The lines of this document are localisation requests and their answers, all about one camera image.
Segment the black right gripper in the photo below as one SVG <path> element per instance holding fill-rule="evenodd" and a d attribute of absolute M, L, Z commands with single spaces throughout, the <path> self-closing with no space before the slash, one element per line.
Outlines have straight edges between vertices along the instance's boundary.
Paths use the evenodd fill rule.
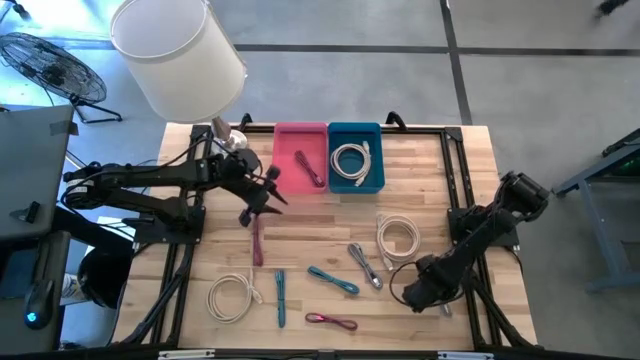
<path fill-rule="evenodd" d="M 426 255 L 414 262 L 417 279 L 405 286 L 403 302 L 415 313 L 457 300 L 470 263 L 457 255 Z"/>

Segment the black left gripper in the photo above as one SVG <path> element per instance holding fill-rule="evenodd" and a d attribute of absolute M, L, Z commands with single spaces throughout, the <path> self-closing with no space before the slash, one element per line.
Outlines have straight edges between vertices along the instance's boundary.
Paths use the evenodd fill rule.
<path fill-rule="evenodd" d="M 275 181 L 254 171 L 262 166 L 257 154 L 251 149 L 239 149 L 229 153 L 221 162 L 220 187 L 242 199 L 246 208 L 239 215 L 239 223 L 248 226 L 253 215 L 278 214 L 282 211 L 267 204 L 270 196 L 280 202 L 287 201 L 277 190 Z"/>

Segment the pink plastic bin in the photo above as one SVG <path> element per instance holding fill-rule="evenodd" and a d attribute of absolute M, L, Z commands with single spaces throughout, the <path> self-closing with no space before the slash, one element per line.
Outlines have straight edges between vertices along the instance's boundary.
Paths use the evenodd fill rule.
<path fill-rule="evenodd" d="M 309 167 L 324 182 L 317 186 L 296 159 L 301 151 Z M 272 164 L 281 171 L 278 190 L 286 195 L 320 194 L 328 185 L 328 133 L 325 123 L 277 123 L 274 128 Z"/>

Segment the blue plastic bin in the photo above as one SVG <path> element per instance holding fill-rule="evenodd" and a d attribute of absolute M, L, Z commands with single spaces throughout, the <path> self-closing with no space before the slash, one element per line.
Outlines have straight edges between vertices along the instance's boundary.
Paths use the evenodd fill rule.
<path fill-rule="evenodd" d="M 375 194 L 385 186 L 381 127 L 377 123 L 328 125 L 329 189 Z"/>

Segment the silver lamp with white shade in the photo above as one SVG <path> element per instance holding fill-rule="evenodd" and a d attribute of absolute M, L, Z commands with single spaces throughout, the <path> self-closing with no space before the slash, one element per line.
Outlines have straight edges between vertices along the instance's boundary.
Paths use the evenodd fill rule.
<path fill-rule="evenodd" d="M 210 0 L 125 0 L 110 39 L 151 108 L 168 122 L 207 122 L 224 149 L 248 146 L 221 119 L 241 95 L 247 67 Z"/>

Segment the black round stool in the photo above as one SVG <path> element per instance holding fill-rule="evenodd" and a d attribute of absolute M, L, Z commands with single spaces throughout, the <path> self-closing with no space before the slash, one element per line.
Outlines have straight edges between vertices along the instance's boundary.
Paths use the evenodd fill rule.
<path fill-rule="evenodd" d="M 93 248 L 77 272 L 82 293 L 101 307 L 117 309 L 131 262 L 131 251 L 111 253 Z"/>

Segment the blue grey metal table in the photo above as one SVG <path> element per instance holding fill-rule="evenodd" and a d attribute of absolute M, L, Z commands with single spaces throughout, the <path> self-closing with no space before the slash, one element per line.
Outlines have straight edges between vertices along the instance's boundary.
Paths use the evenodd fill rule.
<path fill-rule="evenodd" d="M 577 190 L 608 269 L 608 275 L 589 282 L 585 290 L 596 293 L 614 288 L 640 285 L 640 272 L 631 270 L 623 242 L 610 238 L 606 219 L 596 206 L 592 193 L 594 183 L 640 183 L 640 128 L 608 145 L 601 158 L 590 167 L 552 188 L 557 198 Z"/>

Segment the white crumpled bag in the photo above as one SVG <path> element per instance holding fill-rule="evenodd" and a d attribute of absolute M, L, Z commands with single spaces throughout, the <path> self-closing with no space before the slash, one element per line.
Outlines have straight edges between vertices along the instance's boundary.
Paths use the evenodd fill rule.
<path fill-rule="evenodd" d="M 65 273 L 61 288 L 60 304 L 62 306 L 91 301 L 91 296 L 85 290 L 86 277 Z"/>

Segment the grey tape strip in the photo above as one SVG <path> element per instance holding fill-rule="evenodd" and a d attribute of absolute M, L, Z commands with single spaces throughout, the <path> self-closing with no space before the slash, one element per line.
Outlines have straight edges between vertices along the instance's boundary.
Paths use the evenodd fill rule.
<path fill-rule="evenodd" d="M 71 135 L 78 136 L 78 125 L 73 121 L 59 121 L 49 124 L 49 130 L 51 136 L 56 135 Z"/>

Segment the grey desk top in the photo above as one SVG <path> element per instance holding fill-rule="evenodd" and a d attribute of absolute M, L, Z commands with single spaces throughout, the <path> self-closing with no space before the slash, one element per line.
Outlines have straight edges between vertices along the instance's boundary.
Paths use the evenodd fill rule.
<path fill-rule="evenodd" d="M 0 113 L 0 242 L 51 229 L 70 135 L 51 136 L 49 124 L 73 120 L 69 105 Z M 40 203 L 34 224 L 9 214 Z"/>

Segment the small black desk clamp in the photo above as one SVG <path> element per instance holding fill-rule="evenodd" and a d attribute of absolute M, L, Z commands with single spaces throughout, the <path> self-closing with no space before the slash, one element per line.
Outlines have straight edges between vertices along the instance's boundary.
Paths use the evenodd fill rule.
<path fill-rule="evenodd" d="M 28 207 L 12 211 L 9 216 L 13 219 L 34 224 L 40 209 L 40 203 L 32 201 Z"/>

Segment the black computer mouse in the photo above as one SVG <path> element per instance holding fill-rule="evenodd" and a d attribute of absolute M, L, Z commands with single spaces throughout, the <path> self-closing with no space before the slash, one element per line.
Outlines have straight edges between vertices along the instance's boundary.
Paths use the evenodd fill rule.
<path fill-rule="evenodd" d="M 53 314 L 54 281 L 36 280 L 29 287 L 24 301 L 24 322 L 32 330 L 45 328 Z"/>

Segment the black floor fan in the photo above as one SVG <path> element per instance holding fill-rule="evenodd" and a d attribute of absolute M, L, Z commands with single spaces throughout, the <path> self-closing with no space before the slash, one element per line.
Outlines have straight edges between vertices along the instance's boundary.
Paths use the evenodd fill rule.
<path fill-rule="evenodd" d="M 98 106 L 107 97 L 103 79 L 63 48 L 22 32 L 0 36 L 0 56 L 21 75 L 73 106 L 84 124 L 122 122 L 115 111 Z"/>

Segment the dark grey desk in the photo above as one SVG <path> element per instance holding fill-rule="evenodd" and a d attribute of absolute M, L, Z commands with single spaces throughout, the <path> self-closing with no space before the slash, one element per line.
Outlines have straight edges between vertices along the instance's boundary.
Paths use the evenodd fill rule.
<path fill-rule="evenodd" d="M 0 242 L 0 356 L 54 351 L 59 347 L 64 308 L 60 305 L 71 236 L 64 231 L 39 238 Z M 24 301 L 36 280 L 54 281 L 49 324 L 32 330 L 24 322 Z"/>

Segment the black aluminium rig frame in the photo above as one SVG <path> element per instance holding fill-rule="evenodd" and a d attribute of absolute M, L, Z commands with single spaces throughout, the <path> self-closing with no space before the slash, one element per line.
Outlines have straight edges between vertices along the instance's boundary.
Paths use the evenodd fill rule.
<path fill-rule="evenodd" d="M 255 268 L 251 232 L 240 226 L 243 204 L 223 190 L 206 193 L 204 234 L 188 282 L 169 301 L 147 344 L 206 348 L 231 356 L 377 356 L 435 358 L 477 344 L 505 344 L 482 304 L 458 300 L 450 316 L 415 313 L 397 298 L 415 278 L 413 267 L 386 275 L 377 291 L 348 254 L 359 243 L 377 271 L 380 215 L 401 214 L 418 226 L 422 254 L 452 244 L 453 207 L 487 204 L 499 183 L 488 130 L 482 126 L 382 129 L 385 186 L 369 195 L 283 195 L 281 215 L 260 219 L 264 263 Z"/>

